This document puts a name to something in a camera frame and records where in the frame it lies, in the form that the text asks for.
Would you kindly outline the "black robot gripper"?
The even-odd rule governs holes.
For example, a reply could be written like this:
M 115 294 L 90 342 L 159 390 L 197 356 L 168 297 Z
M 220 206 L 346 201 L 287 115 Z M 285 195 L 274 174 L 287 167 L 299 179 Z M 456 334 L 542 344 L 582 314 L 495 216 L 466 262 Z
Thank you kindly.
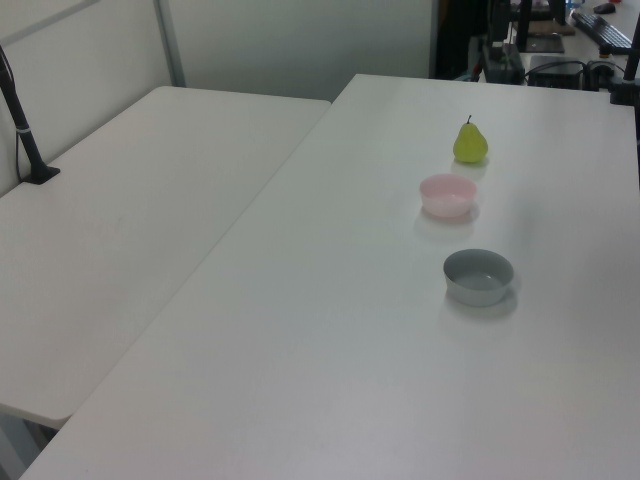
M 509 0 L 489 1 L 489 24 L 492 25 L 489 35 L 489 47 L 502 47 L 508 34 Z

